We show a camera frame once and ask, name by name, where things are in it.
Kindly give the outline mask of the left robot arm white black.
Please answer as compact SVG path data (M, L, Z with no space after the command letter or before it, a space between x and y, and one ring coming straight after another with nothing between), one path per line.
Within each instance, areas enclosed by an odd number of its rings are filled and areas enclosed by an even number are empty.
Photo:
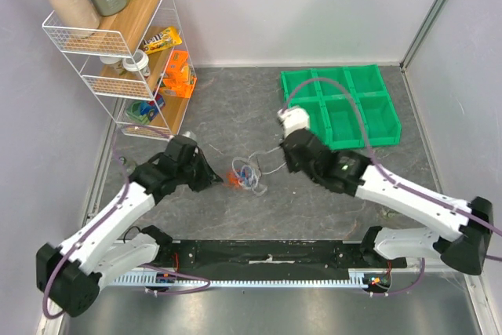
M119 193L87 225L58 246L46 243L38 250L36 285L43 294L43 315L77 317L120 276L149 263L166 266L172 239L155 226L120 246L114 243L179 186L200 192L222 181L194 139L170 137L164 151L125 175Z

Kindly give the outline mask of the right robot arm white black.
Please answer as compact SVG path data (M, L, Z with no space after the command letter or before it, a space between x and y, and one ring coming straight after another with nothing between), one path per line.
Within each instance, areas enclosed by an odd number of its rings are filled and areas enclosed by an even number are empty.
M336 194L375 202L417 222L421 228L371 227L359 247L371 268L396 258L438 258L467 275L480 275L493 234L493 205L480 196L451 198L399 177L356 151L333 151L308 129L281 142L291 172L303 172Z

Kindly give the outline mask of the clear glass bottle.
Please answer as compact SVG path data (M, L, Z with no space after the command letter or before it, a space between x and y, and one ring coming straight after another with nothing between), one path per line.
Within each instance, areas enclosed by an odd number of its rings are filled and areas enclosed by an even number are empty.
M126 172L128 174L131 174L132 171L134 171L134 169L136 168L137 164L136 162L131 159L131 158L127 158L125 156L120 156L118 158L118 160L120 161L120 163L124 166Z

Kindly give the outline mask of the green blue toy car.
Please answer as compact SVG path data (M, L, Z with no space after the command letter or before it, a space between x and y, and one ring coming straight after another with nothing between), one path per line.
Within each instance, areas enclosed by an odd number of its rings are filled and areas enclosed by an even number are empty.
M134 100L125 109L129 119L142 125L149 124L165 106L163 97L158 94L154 100Z

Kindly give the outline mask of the orange snack box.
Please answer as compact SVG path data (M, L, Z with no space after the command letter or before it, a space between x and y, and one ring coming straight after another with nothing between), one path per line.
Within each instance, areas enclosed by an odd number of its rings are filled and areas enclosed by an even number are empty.
M173 50L159 84L158 91L163 96L191 98L197 78L188 58L188 51Z

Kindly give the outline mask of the yellow candy bag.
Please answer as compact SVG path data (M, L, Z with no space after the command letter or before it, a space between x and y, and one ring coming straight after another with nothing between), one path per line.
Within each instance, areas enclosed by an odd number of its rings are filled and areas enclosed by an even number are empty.
M153 53L181 45L182 42L183 40L180 37L179 31L174 26L171 26L157 33L153 37L144 39L142 41L141 49L147 55L151 55Z

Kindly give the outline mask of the beige pump bottle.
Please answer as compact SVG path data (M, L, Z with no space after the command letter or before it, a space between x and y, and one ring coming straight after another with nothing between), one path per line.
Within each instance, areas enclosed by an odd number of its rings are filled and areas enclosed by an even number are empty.
M90 0L49 0L64 27L76 38L88 38L100 26L100 16Z

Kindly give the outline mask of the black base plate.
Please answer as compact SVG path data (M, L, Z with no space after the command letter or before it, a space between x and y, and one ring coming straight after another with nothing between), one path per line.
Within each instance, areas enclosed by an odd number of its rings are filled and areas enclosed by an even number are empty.
M218 264L302 264L336 268L407 267L406 258L386 260L359 242L342 240L175 240L159 249L154 266L190 268Z

